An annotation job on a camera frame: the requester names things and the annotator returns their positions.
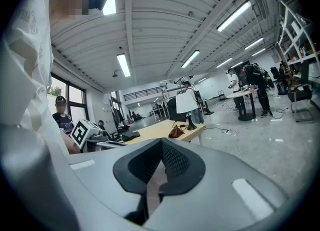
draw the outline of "brown bag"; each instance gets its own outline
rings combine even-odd
[[[184,132],[178,128],[178,126],[174,126],[174,128],[169,133],[169,138],[175,139],[180,137],[181,134],[184,134]]]

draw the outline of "ceiling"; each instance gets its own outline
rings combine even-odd
[[[278,4],[265,0],[263,19],[256,0],[222,32],[217,27],[246,0],[116,0],[116,14],[93,10],[51,27],[54,59],[105,92],[229,68],[275,43]],[[245,50],[261,36],[264,41]],[[186,68],[182,64],[200,53]],[[116,58],[124,53],[130,77]],[[113,78],[114,71],[118,77]]]

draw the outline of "sneaker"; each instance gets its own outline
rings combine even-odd
[[[260,117],[266,117],[268,115],[268,110],[263,110]]]

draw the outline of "tree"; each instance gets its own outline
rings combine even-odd
[[[59,88],[58,86],[56,86],[56,87],[50,88],[48,94],[58,97],[61,95],[61,90],[62,88]]]

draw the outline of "white shirt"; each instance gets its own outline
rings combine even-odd
[[[58,143],[68,153],[58,124],[49,111],[47,85],[53,63],[49,0],[23,0],[0,43],[0,74],[5,81],[0,122],[21,124]]]
[[[188,89],[185,90],[185,93],[189,93],[193,100],[195,101],[195,103],[198,104],[197,100],[196,100],[196,96],[195,96],[195,92],[194,92],[194,89],[192,89],[191,87],[189,87]]]
[[[231,84],[233,84],[234,81],[235,81],[235,85],[232,87],[232,89],[234,92],[237,92],[240,90],[240,87],[239,87],[238,76],[235,73],[231,76]]]

